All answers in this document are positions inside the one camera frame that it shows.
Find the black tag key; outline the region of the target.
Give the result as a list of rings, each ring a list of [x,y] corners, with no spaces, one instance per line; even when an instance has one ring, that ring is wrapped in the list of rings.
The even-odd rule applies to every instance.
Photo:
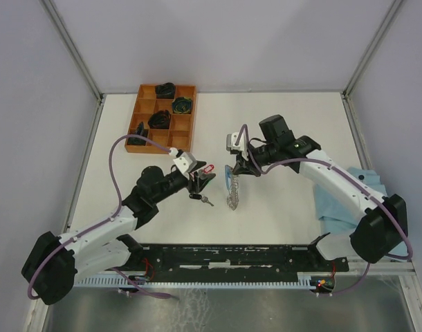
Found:
[[[190,198],[214,207],[214,204],[210,202],[209,198],[202,194],[190,194]]]

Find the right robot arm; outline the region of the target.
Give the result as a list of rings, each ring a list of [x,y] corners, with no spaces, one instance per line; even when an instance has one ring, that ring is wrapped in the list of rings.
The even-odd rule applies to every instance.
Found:
[[[314,270],[324,270],[332,260],[358,255],[370,264],[383,257],[410,260],[406,202],[397,194],[386,196],[363,184],[337,165],[309,136],[295,137],[281,115],[259,123],[262,145],[254,147],[247,125],[226,137],[226,149],[235,155],[232,173],[259,177],[276,167],[289,166],[295,173],[323,187],[358,221],[355,229],[327,233],[315,240],[307,253]]]

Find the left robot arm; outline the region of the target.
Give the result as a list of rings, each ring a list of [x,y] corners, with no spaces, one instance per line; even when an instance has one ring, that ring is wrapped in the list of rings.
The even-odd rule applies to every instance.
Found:
[[[186,173],[177,166],[172,166],[168,174],[149,166],[131,193],[103,220],[60,235],[43,233],[21,269],[28,282],[28,297],[51,305],[86,277],[122,266],[137,269],[143,254],[130,232],[149,223],[159,211],[158,203],[181,190],[187,190],[191,199],[201,199],[202,191],[215,176],[203,161]]]

